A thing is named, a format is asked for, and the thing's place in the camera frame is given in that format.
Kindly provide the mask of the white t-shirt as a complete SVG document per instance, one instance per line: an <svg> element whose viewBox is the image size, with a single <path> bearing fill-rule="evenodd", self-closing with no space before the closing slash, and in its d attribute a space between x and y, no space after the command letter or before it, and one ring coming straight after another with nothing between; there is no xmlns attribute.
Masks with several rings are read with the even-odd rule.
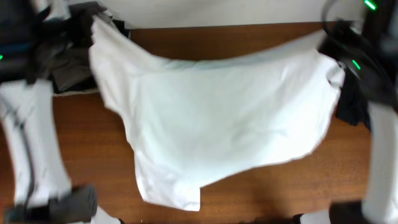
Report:
<svg viewBox="0 0 398 224"><path fill-rule="evenodd" d="M231 175L311 154L345 79L314 32L224 60L153 55L96 17L90 67L134 151L143 201L199 211L200 190Z"/></svg>

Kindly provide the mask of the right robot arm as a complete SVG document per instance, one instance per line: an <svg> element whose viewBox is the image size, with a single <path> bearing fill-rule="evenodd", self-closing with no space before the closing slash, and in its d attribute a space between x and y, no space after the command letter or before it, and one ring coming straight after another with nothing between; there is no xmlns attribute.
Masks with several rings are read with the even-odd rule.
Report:
<svg viewBox="0 0 398 224"><path fill-rule="evenodd" d="M363 1L362 29L338 20L328 27L334 1L322 9L326 38L319 52L342 63L354 75L368 101L372 146L364 199L340 202L328 210L293 217L294 223L397 223L397 1Z"/></svg>

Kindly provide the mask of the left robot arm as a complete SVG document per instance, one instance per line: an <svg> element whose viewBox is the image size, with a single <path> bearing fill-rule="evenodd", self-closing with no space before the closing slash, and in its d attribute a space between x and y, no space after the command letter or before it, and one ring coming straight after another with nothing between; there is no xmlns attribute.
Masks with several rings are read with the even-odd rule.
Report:
<svg viewBox="0 0 398 224"><path fill-rule="evenodd" d="M46 69L70 48L63 1L1 0L1 124L14 171L5 223L116 224L91 184L72 185L53 118Z"/></svg>

